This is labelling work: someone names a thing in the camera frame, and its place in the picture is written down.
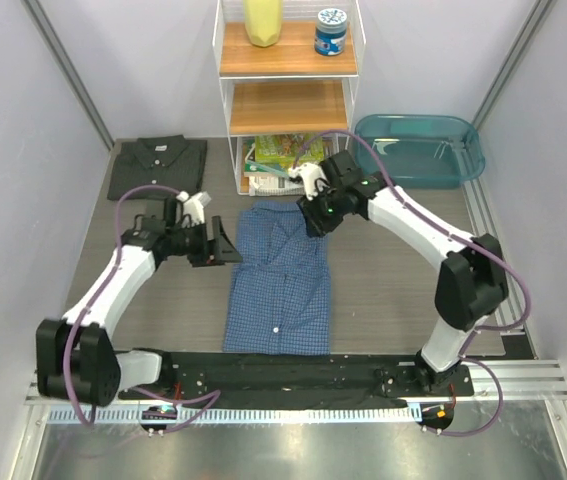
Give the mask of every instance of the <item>blue jar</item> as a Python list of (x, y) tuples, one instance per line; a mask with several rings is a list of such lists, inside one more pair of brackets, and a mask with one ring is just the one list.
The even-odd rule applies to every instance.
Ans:
[(314, 50), (321, 55), (338, 55), (345, 48), (347, 13), (338, 8), (326, 8), (316, 20)]

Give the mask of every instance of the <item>jar lid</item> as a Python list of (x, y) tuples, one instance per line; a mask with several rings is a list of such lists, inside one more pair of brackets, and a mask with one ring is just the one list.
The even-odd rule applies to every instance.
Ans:
[(338, 8), (326, 8), (319, 12), (318, 20), (321, 25), (335, 27), (347, 23), (347, 13)]

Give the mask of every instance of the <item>cable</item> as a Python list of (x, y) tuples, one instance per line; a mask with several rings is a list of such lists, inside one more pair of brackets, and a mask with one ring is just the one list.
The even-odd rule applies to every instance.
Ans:
[[(76, 321), (74, 322), (74, 325), (72, 325), (72, 328), (70, 329), (70, 333), (68, 334), (67, 341), (65, 343), (65, 349), (63, 350), (63, 379), (65, 381), (65, 389), (67, 391), (67, 397), (70, 401), (70, 404), (72, 405), (72, 409), (74, 410), (74, 413), (76, 414), (77, 418), (79, 419), (79, 422), (81, 422), (81, 424), (85, 425), (85, 426), (94, 425), (94, 420), (96, 419), (96, 405), (92, 405), (92, 410), (90, 412), (89, 419), (85, 418), (85, 415), (83, 414), (83, 410), (81, 410), (81, 404), (79, 403), (78, 397), (76, 396), (76, 391), (74, 390), (74, 385), (72, 385), (72, 371), (71, 371), (71, 367), (70, 367), (70, 359), (71, 359), (71, 356), (72, 356), (72, 349), (74, 347), (74, 341), (76, 340), (76, 334), (78, 333), (78, 330), (79, 330), (81, 324), (83, 323), (83, 320), (90, 313), (90, 309), (94, 306), (94, 304), (96, 303), (98, 298), (101, 296), (103, 291), (110, 284), (110, 282), (114, 278), (114, 275), (116, 275), (116, 272), (118, 271), (119, 266), (121, 265), (121, 258), (123, 256), (123, 243), (122, 243), (122, 240), (121, 240), (121, 205), (123, 204), (123, 202), (125, 200), (130, 198), (132, 195), (139, 193), (139, 192), (147, 191), (147, 190), (158, 190), (158, 191), (168, 192), (168, 193), (171, 193), (173, 195), (178, 195), (180, 193), (178, 190), (176, 190), (174, 188), (165, 187), (163, 185), (143, 185), (143, 186), (140, 186), (140, 187), (133, 188), (132, 190), (129, 190), (128, 192), (125, 192), (125, 194), (120, 198), (120, 200), (118, 202), (116, 202), (116, 208), (115, 208), (115, 211), (114, 211), (114, 235), (115, 235), (115, 241), (116, 241), (116, 257), (115, 257), (115, 260), (114, 260), (114, 265), (112, 266), (110, 273), (108, 273), (107, 277), (105, 277), (105, 280), (103, 280), (103, 282), (98, 286), (98, 288), (96, 289), (94, 294), (86, 302), (85, 306), (83, 307), (83, 309), (81, 310), (81, 312), (77, 316)], [(158, 397), (158, 400), (163, 400), (163, 401), (168, 402), (168, 403), (177, 402), (177, 403), (183, 403), (183, 404), (191, 404), (191, 403), (199, 403), (199, 402), (202, 402), (204, 400), (207, 400), (208, 398), (211, 398), (210, 395), (213, 395), (213, 394), (216, 395), (216, 398), (214, 398), (213, 401), (210, 401), (205, 407), (203, 407), (202, 412), (204, 413), (207, 409), (209, 409), (214, 404), (214, 402), (216, 402), (218, 395), (220, 395), (220, 391), (215, 390), (214, 392), (208, 393), (207, 395), (204, 395), (204, 396), (199, 397), (199, 398), (194, 398), (194, 399), (191, 399), (191, 400), (179, 400), (178, 402), (176, 400), (165, 399), (165, 398), (162, 398), (162, 397)], [(183, 422), (183, 424), (179, 424), (179, 425), (182, 425), (179, 428), (175, 429), (174, 427), (172, 427), (170, 432), (175, 432), (177, 430), (180, 430), (184, 426), (187, 426), (190, 423), (192, 423), (197, 418), (198, 417), (195, 415), (194, 417), (192, 417), (192, 419), (188, 419), (189, 420), (188, 423)]]
[(182, 215), (181, 218), (179, 218), (179, 221), (176, 223), (178, 226), (183, 226), (183, 224), (185, 223), (185, 219), (189, 220), (188, 225), (191, 226), (192, 225), (192, 215), (190, 215), (189, 213), (186, 213), (185, 215)]
[(443, 437), (455, 437), (455, 438), (471, 437), (473, 435), (478, 435), (479, 433), (483, 433), (484, 431), (486, 431), (488, 428), (494, 425), (501, 416), (501, 412), (503, 411), (503, 389), (501, 388), (501, 383), (499, 382), (499, 379), (496, 378), (496, 374), (492, 371), (490, 367), (488, 367), (485, 363), (481, 362), (480, 360), (475, 360), (473, 358), (465, 358), (463, 361), (478, 365), (479, 367), (483, 368), (490, 377), (492, 377), (492, 380), (494, 381), (494, 386), (496, 387), (496, 394), (498, 395), (498, 403), (496, 404), (496, 411), (485, 425), (476, 428), (474, 430), (468, 430), (467, 432), (448, 432), (447, 430), (437, 430), (432, 427), (425, 427), (425, 426), (423, 427), (423, 431), (428, 431), (436, 435), (441, 435)]
[(178, 432), (179, 430), (182, 430), (183, 428), (192, 424), (193, 422), (198, 420), (203, 414), (205, 414), (205, 412), (207, 412), (212, 407), (212, 405), (214, 405), (216, 403), (216, 401), (219, 399), (219, 397), (221, 396), (220, 390), (214, 390), (213, 392), (207, 393), (207, 394), (205, 394), (201, 397), (198, 397), (198, 398), (193, 398), (191, 400), (183, 400), (183, 399), (181, 399), (181, 400), (170, 400), (170, 399), (167, 399), (167, 398), (160, 397), (159, 395), (156, 395), (155, 393), (152, 393), (149, 390), (145, 390), (144, 388), (135, 387), (132, 390), (134, 390), (135, 392), (141, 393), (141, 394), (145, 395), (146, 397), (150, 397), (150, 398), (153, 398), (155, 400), (162, 400), (164, 402), (171, 403), (175, 407), (176, 407), (177, 404), (192, 405), (194, 403), (201, 403), (201, 402), (203, 402), (207, 399), (210, 399), (210, 401), (203, 408), (201, 408), (198, 412), (196, 412), (196, 414), (194, 414), (192, 417), (188, 418), (184, 422), (181, 422), (177, 425), (174, 425), (173, 427), (166, 428), (164, 430), (164, 433)]
[(483, 427), (478, 428), (476, 430), (470, 430), (469, 432), (444, 432), (444, 431), (439, 432), (439, 431), (434, 430), (434, 429), (429, 428), (429, 427), (428, 427), (428, 430), (427, 430), (427, 431), (432, 431), (433, 433), (437, 433), (437, 434), (449, 436), (449, 437), (467, 437), (467, 436), (475, 435), (477, 433), (484, 432), (485, 430), (490, 428), (494, 424), (494, 422), (496, 422), (499, 415), (501, 414), (501, 411), (503, 410), (503, 390), (502, 390), (501, 384), (499, 383), (499, 380), (496, 377), (496, 375), (494, 374), (494, 372), (492, 372), (492, 370), (487, 365), (485, 365), (483, 362), (481, 362), (479, 360), (473, 360), (473, 359), (467, 358), (465, 356), (465, 352), (469, 348), (470, 344), (472, 343), (472, 340), (474, 340), (476, 335), (478, 333), (482, 332), (482, 331), (504, 332), (504, 331), (508, 331), (508, 330), (511, 330), (513, 328), (517, 328), (517, 327), (520, 327), (521, 325), (523, 325), (527, 321), (527, 319), (529, 318), (530, 311), (532, 309), (532, 298), (531, 298), (531, 295), (530, 295), (530, 290), (528, 289), (527, 285), (525, 284), (523, 278), (521, 278), (521, 276), (516, 271), (514, 271), (514, 269), (512, 267), (510, 267), (510, 265), (508, 265), (504, 260), (497, 257), (492, 252), (486, 250), (485, 248), (481, 247), (480, 245), (477, 245), (474, 242), (466, 240), (465, 238), (459, 237), (458, 235), (448, 231), (445, 227), (443, 227), (442, 225), (439, 225), (435, 220), (432, 220), (431, 218), (429, 218), (425, 214), (423, 214), (412, 203), (406, 201), (406, 199), (397, 190), (394, 181), (392, 180), (392, 178), (390, 178), (389, 174), (387, 173), (387, 170), (385, 169), (385, 165), (383, 165), (383, 162), (381, 161), (379, 156), (376, 154), (374, 149), (365, 140), (363, 140), (363, 138), (361, 138), (359, 135), (352, 133), (348, 130), (341, 130), (341, 129), (331, 129), (331, 130), (326, 130), (324, 132), (321, 132), (321, 133), (317, 134), (316, 136), (312, 137), (307, 142), (305, 142), (305, 144), (299, 149), (299, 151), (296, 154), (296, 158), (294, 159), (293, 167), (296, 167), (296, 165), (299, 161), (299, 158), (308, 149), (308, 147), (310, 146), (310, 144), (312, 142), (318, 140), (319, 138), (323, 138), (326, 135), (330, 135), (330, 134), (342, 134), (342, 135), (346, 135), (350, 138), (353, 138), (354, 140), (359, 142), (359, 144), (361, 144), (361, 146), (364, 147), (369, 152), (369, 154), (372, 156), (372, 158), (374, 159), (374, 161), (378, 165), (379, 170), (381, 172), (381, 175), (383, 176), (385, 183), (387, 183), (387, 187), (389, 188), (390, 192), (392, 193), (394, 198), (396, 198), (397, 201), (399, 201), (403, 204), (403, 208), (408, 209), (417, 218), (422, 220), (426, 225), (430, 226), (431, 228), (433, 228), (437, 232), (441, 233), (442, 235), (445, 235), (450, 240), (454, 240), (454, 241), (460, 243), (461, 245), (463, 245), (465, 247), (469, 247), (472, 250), (474, 250), (475, 252), (478, 252), (481, 255), (487, 257), (490, 261), (496, 263), (499, 267), (501, 267), (503, 270), (505, 270), (519, 285), (521, 292), (523, 293), (523, 302), (524, 302), (524, 305), (525, 305), (524, 308), (523, 308), (523, 312), (521, 314), (521, 318), (519, 318), (514, 323), (507, 325), (507, 326), (503, 326), (503, 327), (491, 326), (491, 325), (480, 325), (480, 326), (475, 327), (472, 330), (472, 332), (470, 333), (470, 335), (468, 335), (467, 339), (465, 340), (465, 343), (461, 346), (461, 349), (459, 350), (459, 356), (460, 356), (461, 359), (463, 359), (463, 361), (475, 363), (476, 365), (479, 365), (480, 367), (484, 368), (488, 372), (490, 377), (492, 377), (492, 380), (494, 380), (494, 384), (496, 385), (496, 390), (498, 392), (498, 397), (499, 397), (496, 412), (494, 413), (492, 418)]
[(450, 393), (452, 394), (452, 406), (450, 408), (454, 409), (456, 407), (456, 392), (454, 391), (453, 383), (450, 383)]
[(321, 191), (321, 189), (319, 188), (319, 182), (321, 182), (321, 183), (322, 183), (323, 185), (325, 185), (327, 188), (330, 188), (330, 184), (327, 183), (327, 180), (325, 180), (325, 179), (322, 178), (322, 177), (318, 177), (316, 180), (314, 180), (314, 189), (315, 189), (317, 192), (320, 192), (320, 191)]

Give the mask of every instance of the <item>folded dark gray shirt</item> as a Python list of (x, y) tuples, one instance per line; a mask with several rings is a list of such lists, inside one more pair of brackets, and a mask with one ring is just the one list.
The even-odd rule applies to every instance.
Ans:
[[(207, 141), (174, 137), (139, 138), (121, 144), (114, 160), (109, 200), (120, 199), (125, 192), (141, 185), (164, 185), (190, 194), (199, 192)], [(130, 198), (147, 198), (156, 192), (139, 192)]]

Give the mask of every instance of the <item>yellow bottle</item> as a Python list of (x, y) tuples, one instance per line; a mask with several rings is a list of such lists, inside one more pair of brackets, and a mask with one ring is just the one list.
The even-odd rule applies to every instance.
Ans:
[(283, 0), (243, 0), (245, 30), (252, 44), (269, 47), (279, 40)]

